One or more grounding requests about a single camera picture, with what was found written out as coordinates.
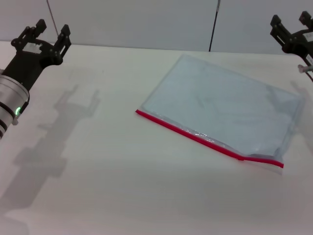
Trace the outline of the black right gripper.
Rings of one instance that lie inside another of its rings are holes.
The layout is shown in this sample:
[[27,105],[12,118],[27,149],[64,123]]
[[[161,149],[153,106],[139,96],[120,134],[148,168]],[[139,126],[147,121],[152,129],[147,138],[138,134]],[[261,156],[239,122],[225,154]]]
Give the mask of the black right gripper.
[[283,26],[278,15],[274,15],[270,22],[272,27],[270,35],[279,43],[284,53],[297,55],[306,64],[312,64],[313,18],[307,11],[303,11],[299,17],[299,21],[308,29],[291,34]]

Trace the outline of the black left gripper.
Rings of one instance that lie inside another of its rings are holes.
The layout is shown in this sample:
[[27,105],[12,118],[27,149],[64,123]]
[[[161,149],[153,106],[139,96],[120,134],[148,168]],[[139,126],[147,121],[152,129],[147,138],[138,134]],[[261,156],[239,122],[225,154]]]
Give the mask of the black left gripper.
[[[46,30],[44,19],[40,19],[35,26],[27,26],[18,39],[12,41],[12,46],[16,49],[16,55],[4,69],[3,75],[16,80],[29,91],[43,70],[49,66],[57,66],[62,63],[62,59],[71,46],[70,29],[65,24],[54,45],[38,40],[40,34]],[[39,45],[40,53],[25,51],[26,45]]]

